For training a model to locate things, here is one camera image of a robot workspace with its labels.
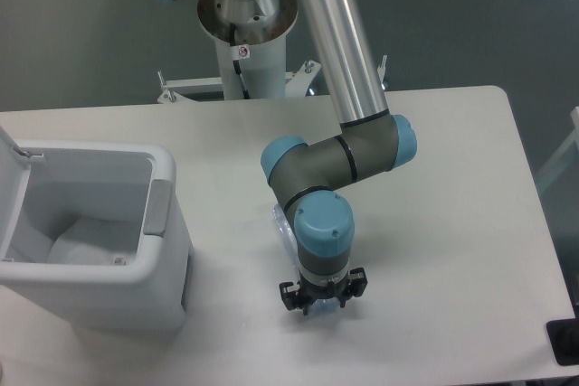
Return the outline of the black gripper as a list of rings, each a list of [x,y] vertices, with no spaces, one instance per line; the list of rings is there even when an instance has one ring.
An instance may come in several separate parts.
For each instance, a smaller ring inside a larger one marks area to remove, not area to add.
[[[301,310],[308,315],[309,308],[319,299],[336,298],[339,306],[344,307],[353,297],[361,297],[367,287],[365,269],[352,268],[341,280],[325,286],[314,285],[302,275],[297,283],[282,282],[279,284],[280,297],[288,311]]]

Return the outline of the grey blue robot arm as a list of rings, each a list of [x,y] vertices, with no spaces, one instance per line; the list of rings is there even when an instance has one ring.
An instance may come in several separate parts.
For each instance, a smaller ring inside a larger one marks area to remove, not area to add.
[[[340,189],[410,162],[417,139],[388,108],[356,0],[198,0],[224,97],[288,95],[286,37],[299,12],[308,18],[340,132],[315,144],[277,138],[263,150],[261,168],[295,240],[299,278],[280,284],[280,298],[288,310],[308,312],[320,300],[344,305],[367,286],[365,271],[349,265],[355,221]]]

